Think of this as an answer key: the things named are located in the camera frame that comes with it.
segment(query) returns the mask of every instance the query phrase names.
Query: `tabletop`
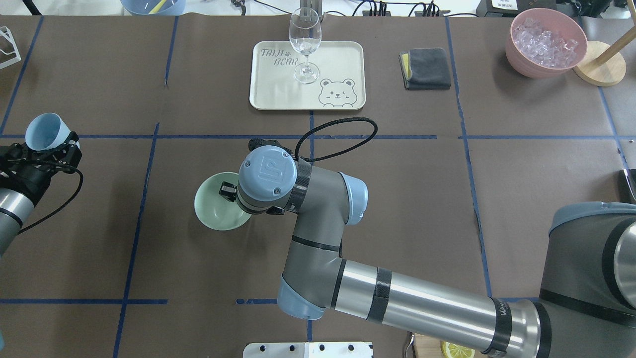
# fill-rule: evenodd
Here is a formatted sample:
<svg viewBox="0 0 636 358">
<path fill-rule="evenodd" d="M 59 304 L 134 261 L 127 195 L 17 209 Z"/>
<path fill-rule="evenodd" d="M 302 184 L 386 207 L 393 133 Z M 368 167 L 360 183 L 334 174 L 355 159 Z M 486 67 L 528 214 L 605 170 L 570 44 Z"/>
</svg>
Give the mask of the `tabletop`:
<svg viewBox="0 0 636 358">
<path fill-rule="evenodd" d="M 582 18 L 612 43 L 631 20 Z M 240 357 L 250 342 L 366 341 L 401 354 L 406 333 L 335 311 L 317 321 L 275 298 L 294 215 L 212 231 L 198 186 L 238 171 L 254 137 L 287 147 L 330 120 L 369 117 L 375 139 L 317 162 L 364 180 L 369 206 L 343 256 L 468 292 L 537 297 L 548 229 L 561 207 L 617 201 L 636 166 L 636 47 L 625 79 L 600 88 L 573 71 L 519 75 L 504 54 L 511 19 L 341 18 L 325 41 L 364 49 L 356 111 L 259 111 L 252 50 L 288 40 L 289 17 L 0 17 L 18 64 L 0 70 L 0 138 L 23 142 L 40 113 L 80 137 L 85 183 L 59 214 L 18 236 L 0 261 L 3 357 Z M 450 90 L 404 89 L 398 55 L 444 48 Z M 301 154 L 322 156 L 371 132 L 330 127 Z M 57 174 L 30 221 L 66 200 Z"/>
</svg>

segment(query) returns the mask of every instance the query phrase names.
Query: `wooden cutting board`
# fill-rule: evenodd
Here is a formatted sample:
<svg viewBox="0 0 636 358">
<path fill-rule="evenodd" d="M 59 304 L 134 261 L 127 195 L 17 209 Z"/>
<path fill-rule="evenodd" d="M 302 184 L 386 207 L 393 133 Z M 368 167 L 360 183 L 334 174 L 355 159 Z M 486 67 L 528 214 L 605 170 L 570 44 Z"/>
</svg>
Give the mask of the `wooden cutting board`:
<svg viewBox="0 0 636 358">
<path fill-rule="evenodd" d="M 416 358 L 444 358 L 439 347 L 439 340 L 421 334 L 415 334 L 415 357 Z M 479 352 L 475 352 L 475 358 L 488 357 Z"/>
</svg>

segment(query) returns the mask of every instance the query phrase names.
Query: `blue bowl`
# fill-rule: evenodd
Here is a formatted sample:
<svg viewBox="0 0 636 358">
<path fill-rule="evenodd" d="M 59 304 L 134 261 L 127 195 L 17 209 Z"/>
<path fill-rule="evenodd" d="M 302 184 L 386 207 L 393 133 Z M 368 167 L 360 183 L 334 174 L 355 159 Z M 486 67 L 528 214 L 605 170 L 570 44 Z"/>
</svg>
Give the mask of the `blue bowl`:
<svg viewBox="0 0 636 358">
<path fill-rule="evenodd" d="M 121 0 L 123 7 L 133 15 L 168 15 L 179 16 L 183 15 L 183 11 L 186 8 L 186 0 L 174 0 L 174 4 L 171 4 L 172 0 L 166 0 L 162 9 L 154 14 L 149 14 L 160 0 Z"/>
</svg>

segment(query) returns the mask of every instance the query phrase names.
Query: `bear drawing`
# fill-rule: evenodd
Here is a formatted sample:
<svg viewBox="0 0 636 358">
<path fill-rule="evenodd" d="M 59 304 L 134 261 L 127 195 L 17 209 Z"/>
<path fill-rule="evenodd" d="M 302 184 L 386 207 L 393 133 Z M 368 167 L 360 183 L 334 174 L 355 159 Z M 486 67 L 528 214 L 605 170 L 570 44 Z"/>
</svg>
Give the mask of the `bear drawing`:
<svg viewBox="0 0 636 358">
<path fill-rule="evenodd" d="M 329 78 L 320 81 L 322 92 L 318 100 L 325 107 L 353 107 L 357 101 L 354 81 L 350 78 L 342 82 L 332 82 Z"/>
</svg>

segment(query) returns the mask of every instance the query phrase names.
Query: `white floor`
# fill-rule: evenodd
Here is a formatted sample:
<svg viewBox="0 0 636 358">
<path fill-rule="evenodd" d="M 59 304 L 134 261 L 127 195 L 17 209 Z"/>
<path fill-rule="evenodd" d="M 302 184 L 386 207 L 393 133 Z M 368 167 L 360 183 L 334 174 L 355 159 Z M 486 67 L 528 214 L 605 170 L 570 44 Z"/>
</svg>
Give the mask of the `white floor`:
<svg viewBox="0 0 636 358">
<path fill-rule="evenodd" d="M 157 2 L 158 0 L 140 0 L 147 2 Z M 201 13 L 205 15 L 240 15 L 240 9 L 235 8 L 230 0 L 180 0 L 186 1 L 185 12 Z M 293 11 L 298 7 L 299 0 L 262 0 L 264 3 L 274 5 L 286 11 Z M 395 0 L 397 3 L 413 3 L 417 0 Z M 435 0 L 442 10 L 450 10 L 451 13 L 474 13 L 480 0 Z M 128 15 L 123 9 L 120 0 L 33 0 L 44 15 Z M 340 11 L 346 15 L 351 15 L 359 4 L 355 0 L 323 0 L 323 11 Z M 247 15 L 278 15 L 280 11 L 269 8 L 265 5 L 246 0 Z M 393 16 L 407 16 L 412 5 L 388 6 Z M 368 5 L 363 5 L 356 15 L 362 15 L 361 10 L 368 9 Z M 22 0 L 0 0 L 0 14 L 2 15 L 30 15 L 29 10 L 24 6 Z M 603 14 L 607 18 L 628 18 L 629 11 L 626 9 L 610 8 Z"/>
</svg>

